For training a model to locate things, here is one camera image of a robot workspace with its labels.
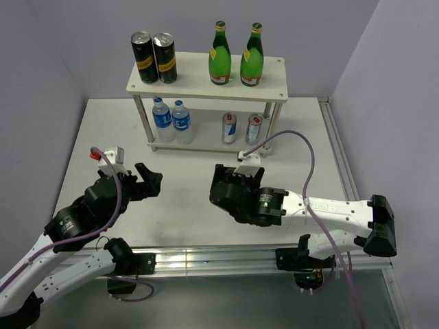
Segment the Pocari Sweat bottle front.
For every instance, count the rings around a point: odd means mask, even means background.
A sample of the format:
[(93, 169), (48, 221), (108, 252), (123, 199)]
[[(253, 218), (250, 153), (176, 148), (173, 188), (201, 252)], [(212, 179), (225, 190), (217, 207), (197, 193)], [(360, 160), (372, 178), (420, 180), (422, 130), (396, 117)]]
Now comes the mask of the Pocari Sweat bottle front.
[(171, 112), (169, 106), (164, 103), (161, 97), (154, 98), (152, 114), (159, 139), (163, 143), (172, 142), (175, 138), (175, 134), (172, 127)]

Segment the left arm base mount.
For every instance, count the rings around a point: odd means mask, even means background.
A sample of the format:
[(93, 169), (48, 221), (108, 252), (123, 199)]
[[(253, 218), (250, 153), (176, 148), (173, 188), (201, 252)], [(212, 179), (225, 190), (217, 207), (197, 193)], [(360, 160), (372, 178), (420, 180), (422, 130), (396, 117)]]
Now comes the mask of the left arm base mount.
[[(106, 275), (109, 297), (124, 303), (137, 303), (150, 299), (155, 288), (142, 279), (141, 275), (154, 274), (155, 265), (155, 253), (134, 253), (129, 260), (123, 261), (113, 272)], [(147, 287), (149, 293), (143, 297), (128, 297), (140, 286)]]

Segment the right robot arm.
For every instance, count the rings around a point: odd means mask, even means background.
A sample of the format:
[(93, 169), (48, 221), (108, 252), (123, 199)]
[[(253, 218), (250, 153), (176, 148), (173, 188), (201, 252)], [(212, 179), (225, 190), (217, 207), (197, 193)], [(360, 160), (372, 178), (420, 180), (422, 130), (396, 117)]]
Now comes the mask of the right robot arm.
[(131, 203), (114, 230), (134, 245), (297, 243), (304, 267), (335, 252), (396, 256), (394, 214), (385, 197), (353, 202), (305, 197), (263, 187), (263, 172), (217, 164), (212, 182), (200, 189), (165, 182), (159, 198)]

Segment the green glass bottle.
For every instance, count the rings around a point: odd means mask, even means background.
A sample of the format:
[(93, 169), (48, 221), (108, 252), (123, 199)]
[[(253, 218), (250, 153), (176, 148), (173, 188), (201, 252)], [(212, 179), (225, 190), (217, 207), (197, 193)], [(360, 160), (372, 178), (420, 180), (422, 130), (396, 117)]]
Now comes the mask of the green glass bottle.
[(241, 57), (240, 78), (242, 84), (246, 86), (258, 85), (263, 74), (262, 31), (261, 23), (256, 22), (252, 24), (251, 35)]
[(226, 39), (226, 23), (215, 23), (215, 37), (209, 53), (209, 77), (217, 85), (227, 84), (231, 73), (231, 54)]

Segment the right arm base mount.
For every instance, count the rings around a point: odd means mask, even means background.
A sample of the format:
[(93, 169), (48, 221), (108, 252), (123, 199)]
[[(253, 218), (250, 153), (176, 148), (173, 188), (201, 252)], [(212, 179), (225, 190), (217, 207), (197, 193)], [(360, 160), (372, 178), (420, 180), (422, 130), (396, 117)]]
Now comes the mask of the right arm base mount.
[(293, 273), (294, 283), (300, 293), (313, 295), (322, 289), (325, 283), (324, 270), (329, 269), (327, 280), (333, 277), (336, 266), (335, 256), (324, 260), (300, 254), (297, 247), (275, 249), (276, 267), (279, 271)]

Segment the silver blue can front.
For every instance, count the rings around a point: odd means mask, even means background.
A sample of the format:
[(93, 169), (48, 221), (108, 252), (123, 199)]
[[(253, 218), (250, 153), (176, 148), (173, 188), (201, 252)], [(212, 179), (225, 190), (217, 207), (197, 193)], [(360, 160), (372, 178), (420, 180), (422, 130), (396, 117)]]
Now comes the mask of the silver blue can front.
[(237, 127), (237, 117), (227, 112), (222, 118), (222, 141), (224, 144), (233, 144), (235, 142), (235, 133)]

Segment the pocari sweat bottle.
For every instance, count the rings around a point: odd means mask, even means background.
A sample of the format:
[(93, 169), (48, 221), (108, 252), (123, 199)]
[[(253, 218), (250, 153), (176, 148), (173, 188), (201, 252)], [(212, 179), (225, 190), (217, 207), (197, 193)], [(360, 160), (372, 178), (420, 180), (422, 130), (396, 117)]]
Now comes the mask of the pocari sweat bottle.
[(163, 143), (172, 142), (175, 138), (175, 134), (172, 127), (171, 112), (169, 106), (164, 103), (161, 97), (154, 98), (152, 114), (159, 139)]
[(181, 100), (174, 102), (171, 112), (172, 122), (176, 131), (176, 139), (180, 144), (188, 145), (193, 141), (193, 130), (189, 110)]

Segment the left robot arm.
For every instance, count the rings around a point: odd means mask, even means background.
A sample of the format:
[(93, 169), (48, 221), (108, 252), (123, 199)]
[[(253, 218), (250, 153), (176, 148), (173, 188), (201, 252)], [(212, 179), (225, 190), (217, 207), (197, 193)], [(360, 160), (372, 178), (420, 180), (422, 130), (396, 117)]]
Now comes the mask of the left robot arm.
[(113, 214), (123, 214), (130, 202), (156, 197), (163, 176), (143, 163), (135, 164), (139, 177), (118, 173), (114, 178), (99, 171), (99, 179), (83, 196), (59, 210), (45, 226), (35, 245), (1, 279), (1, 327), (28, 328), (40, 317), (43, 307), (100, 276), (131, 275), (138, 258), (122, 238), (109, 239), (91, 256), (58, 273), (52, 271), (97, 237), (88, 237), (104, 227)]

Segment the silver blue can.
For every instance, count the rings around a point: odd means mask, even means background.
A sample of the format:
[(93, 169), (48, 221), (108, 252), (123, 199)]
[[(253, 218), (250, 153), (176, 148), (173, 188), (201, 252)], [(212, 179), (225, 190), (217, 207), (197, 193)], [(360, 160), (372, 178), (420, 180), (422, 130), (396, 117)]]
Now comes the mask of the silver blue can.
[(249, 145), (256, 145), (259, 137), (263, 117), (260, 114), (251, 114), (248, 118), (248, 127), (246, 130), (246, 142)]
[(235, 133), (237, 127), (237, 117), (227, 112), (222, 118), (222, 141), (224, 144), (233, 144), (235, 142)]

